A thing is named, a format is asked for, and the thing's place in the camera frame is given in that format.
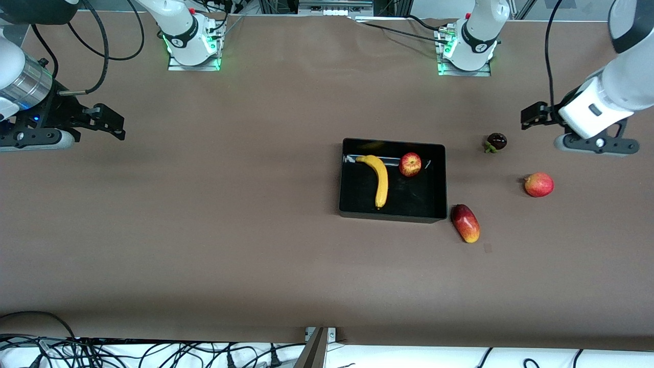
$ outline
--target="black rectangular tray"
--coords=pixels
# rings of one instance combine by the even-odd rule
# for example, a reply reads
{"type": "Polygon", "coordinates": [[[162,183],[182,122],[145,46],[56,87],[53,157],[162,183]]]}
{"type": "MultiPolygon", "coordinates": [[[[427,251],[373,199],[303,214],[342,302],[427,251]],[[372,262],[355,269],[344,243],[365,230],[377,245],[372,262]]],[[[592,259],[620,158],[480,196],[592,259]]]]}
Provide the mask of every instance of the black rectangular tray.
{"type": "Polygon", "coordinates": [[[339,210],[343,217],[434,223],[447,218],[445,147],[436,144],[345,138],[339,210]],[[400,159],[416,153],[422,169],[413,177],[400,173],[400,159]],[[388,199],[375,207],[377,175],[357,156],[375,155],[388,170],[388,199]]]}

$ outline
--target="white robot link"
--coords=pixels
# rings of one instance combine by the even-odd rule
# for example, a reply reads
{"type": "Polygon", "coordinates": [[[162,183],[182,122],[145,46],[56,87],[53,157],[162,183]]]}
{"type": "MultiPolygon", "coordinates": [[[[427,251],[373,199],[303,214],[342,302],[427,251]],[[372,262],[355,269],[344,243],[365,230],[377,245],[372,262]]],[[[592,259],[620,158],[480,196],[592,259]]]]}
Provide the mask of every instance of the white robot link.
{"type": "Polygon", "coordinates": [[[563,151],[618,156],[638,152],[636,140],[622,137],[627,118],[654,105],[654,1],[615,0],[608,26],[617,57],[559,104],[548,107],[541,101],[523,110],[523,130],[563,126],[565,134],[555,140],[563,151]],[[614,124],[617,133],[609,134],[614,124]]]}
{"type": "MultiPolygon", "coordinates": [[[[198,65],[217,52],[213,19],[176,0],[136,0],[162,29],[171,56],[182,65],[198,65]]],[[[0,0],[0,151],[64,149],[80,140],[76,128],[101,130],[123,140],[124,119],[103,105],[81,105],[76,95],[3,35],[10,24],[61,25],[70,22],[88,0],[0,0]]]]}
{"type": "Polygon", "coordinates": [[[461,70],[481,69],[492,58],[509,13],[506,0],[476,0],[470,16],[456,21],[456,40],[443,57],[461,70]]]}

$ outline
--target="apple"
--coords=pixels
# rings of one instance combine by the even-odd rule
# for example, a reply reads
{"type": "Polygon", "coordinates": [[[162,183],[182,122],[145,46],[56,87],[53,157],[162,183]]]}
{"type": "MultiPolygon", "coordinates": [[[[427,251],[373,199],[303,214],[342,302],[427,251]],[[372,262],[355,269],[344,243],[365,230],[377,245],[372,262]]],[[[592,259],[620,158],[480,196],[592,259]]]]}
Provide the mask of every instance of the apple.
{"type": "Polygon", "coordinates": [[[532,197],[544,197],[554,191],[554,180],[544,172],[537,172],[525,179],[525,191],[532,197]]]}
{"type": "Polygon", "coordinates": [[[452,209],[452,222],[456,231],[466,243],[474,243],[479,240],[481,228],[475,214],[465,204],[457,204],[452,209]]]}
{"type": "Polygon", "coordinates": [[[420,160],[420,156],[413,152],[402,156],[402,159],[400,160],[400,172],[402,175],[406,177],[415,176],[420,172],[421,168],[422,161],[420,160]]]}

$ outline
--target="silver metallic cylinder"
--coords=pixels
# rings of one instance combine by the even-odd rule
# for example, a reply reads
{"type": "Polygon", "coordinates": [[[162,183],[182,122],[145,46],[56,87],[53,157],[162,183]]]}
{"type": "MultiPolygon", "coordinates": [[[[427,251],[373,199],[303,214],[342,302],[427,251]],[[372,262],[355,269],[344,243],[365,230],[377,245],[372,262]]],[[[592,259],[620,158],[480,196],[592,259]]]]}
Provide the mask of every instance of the silver metallic cylinder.
{"type": "Polygon", "coordinates": [[[43,101],[51,87],[50,73],[26,54],[22,73],[12,84],[0,90],[0,97],[14,102],[21,110],[27,110],[43,101]]]}

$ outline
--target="banana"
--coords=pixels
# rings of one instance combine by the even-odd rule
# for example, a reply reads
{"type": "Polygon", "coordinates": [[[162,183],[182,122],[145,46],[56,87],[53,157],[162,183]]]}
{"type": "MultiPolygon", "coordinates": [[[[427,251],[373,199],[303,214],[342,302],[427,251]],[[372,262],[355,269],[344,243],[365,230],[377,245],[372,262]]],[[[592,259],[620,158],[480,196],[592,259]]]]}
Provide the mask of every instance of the banana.
{"type": "Polygon", "coordinates": [[[386,166],[384,162],[377,156],[368,155],[363,157],[357,157],[357,162],[363,162],[367,164],[377,174],[377,195],[375,195],[375,207],[377,209],[382,208],[386,204],[386,198],[388,197],[388,171],[386,171],[386,166]]]}

